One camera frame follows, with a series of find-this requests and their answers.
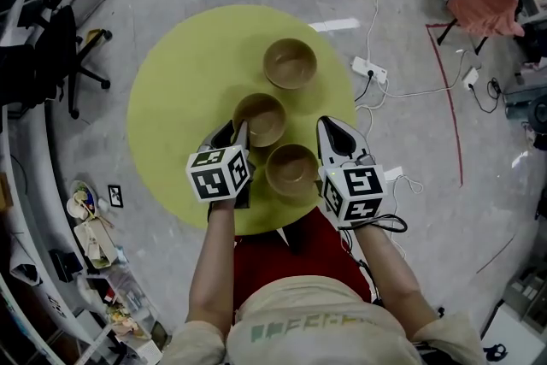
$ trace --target red shorts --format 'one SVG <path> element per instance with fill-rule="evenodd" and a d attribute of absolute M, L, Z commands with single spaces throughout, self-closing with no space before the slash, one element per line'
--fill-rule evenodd
<path fill-rule="evenodd" d="M 346 284 L 370 303 L 370 287 L 359 265 L 341 245 L 338 231 L 315 208 L 283 227 L 288 245 L 276 232 L 243 236 L 234 251 L 234 311 L 254 292 L 273 281 L 320 275 Z"/>

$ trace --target beige t-shirt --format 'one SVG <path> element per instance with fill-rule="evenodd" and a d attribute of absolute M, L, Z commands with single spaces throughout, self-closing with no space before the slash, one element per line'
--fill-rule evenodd
<path fill-rule="evenodd" d="M 467 317 L 446 316 L 412 339 L 427 342 L 462 365 L 484 364 Z M 343 283 L 319 276 L 277 280 L 255 292 L 238 312 L 227 342 L 203 321 L 184 325 L 162 364 L 362 365 L 422 364 L 397 320 Z"/>

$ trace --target white power outlet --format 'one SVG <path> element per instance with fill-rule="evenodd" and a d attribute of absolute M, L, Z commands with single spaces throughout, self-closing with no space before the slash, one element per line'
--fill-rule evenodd
<path fill-rule="evenodd" d="M 387 70 L 372 64 L 369 60 L 363 60 L 359 56 L 356 56 L 351 62 L 351 69 L 356 73 L 368 78 L 368 72 L 373 73 L 373 78 L 380 84 L 385 84 L 387 80 Z"/>
<path fill-rule="evenodd" d="M 479 80 L 479 72 L 476 68 L 470 68 L 465 76 L 462 78 L 463 88 L 469 90 L 470 85 L 474 85 Z"/>

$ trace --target wooden bowl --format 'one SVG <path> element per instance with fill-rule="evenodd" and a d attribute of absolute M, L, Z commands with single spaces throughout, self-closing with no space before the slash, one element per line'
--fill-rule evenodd
<path fill-rule="evenodd" d="M 269 81 L 286 90 L 304 87 L 315 76 L 317 59 L 311 48 L 300 40 L 284 38 L 273 43 L 263 61 Z"/>
<path fill-rule="evenodd" d="M 266 93 L 244 97 L 233 112 L 233 125 L 249 122 L 250 144 L 261 148 L 277 142 L 285 132 L 286 114 L 283 105 Z"/>
<path fill-rule="evenodd" d="M 304 197 L 315 189 L 318 165 L 314 153 L 300 144 L 284 144 L 266 162 L 266 179 L 284 197 Z"/>

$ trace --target desk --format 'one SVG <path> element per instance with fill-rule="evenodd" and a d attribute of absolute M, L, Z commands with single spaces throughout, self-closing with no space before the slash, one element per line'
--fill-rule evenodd
<path fill-rule="evenodd" d="M 315 52 L 318 72 L 299 91 L 282 91 L 262 73 L 262 57 L 280 38 L 298 38 Z M 283 227 L 318 202 L 282 203 L 271 192 L 263 165 L 280 144 L 299 143 L 316 153 L 315 126 L 322 115 L 355 125 L 353 94 L 334 48 L 314 29 L 281 11 L 251 5 L 211 9 L 179 23 L 150 51 L 135 79 L 127 111 L 133 160 L 157 201 L 182 221 L 207 226 L 207 204 L 194 197 L 185 175 L 188 156 L 213 129 L 232 118 L 245 96 L 266 92 L 287 112 L 287 129 L 277 144 L 253 149 L 257 166 L 250 209 L 237 210 L 236 234 Z"/>

